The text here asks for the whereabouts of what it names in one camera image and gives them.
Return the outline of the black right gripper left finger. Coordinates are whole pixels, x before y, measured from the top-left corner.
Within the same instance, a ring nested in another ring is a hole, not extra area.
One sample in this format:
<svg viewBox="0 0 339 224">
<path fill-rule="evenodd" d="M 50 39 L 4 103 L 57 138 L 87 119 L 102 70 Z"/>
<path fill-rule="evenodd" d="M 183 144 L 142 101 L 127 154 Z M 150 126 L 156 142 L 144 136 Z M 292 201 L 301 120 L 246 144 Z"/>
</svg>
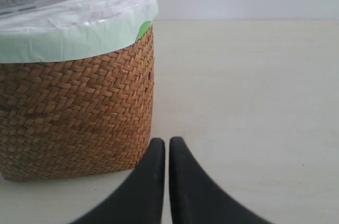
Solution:
<svg viewBox="0 0 339 224">
<path fill-rule="evenodd" d="M 94 209 L 73 223 L 161 223 L 164 202 L 165 143 L 150 141 L 124 182 Z"/>
</svg>

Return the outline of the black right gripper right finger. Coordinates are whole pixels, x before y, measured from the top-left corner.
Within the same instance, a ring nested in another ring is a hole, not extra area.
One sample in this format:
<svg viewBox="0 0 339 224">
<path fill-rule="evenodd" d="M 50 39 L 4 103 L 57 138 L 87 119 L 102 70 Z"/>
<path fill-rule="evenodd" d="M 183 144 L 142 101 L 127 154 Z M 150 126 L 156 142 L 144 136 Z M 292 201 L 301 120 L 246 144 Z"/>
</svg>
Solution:
<svg viewBox="0 0 339 224">
<path fill-rule="evenodd" d="M 218 186 L 181 137 L 169 142 L 169 200 L 172 223 L 269 223 Z"/>
</svg>

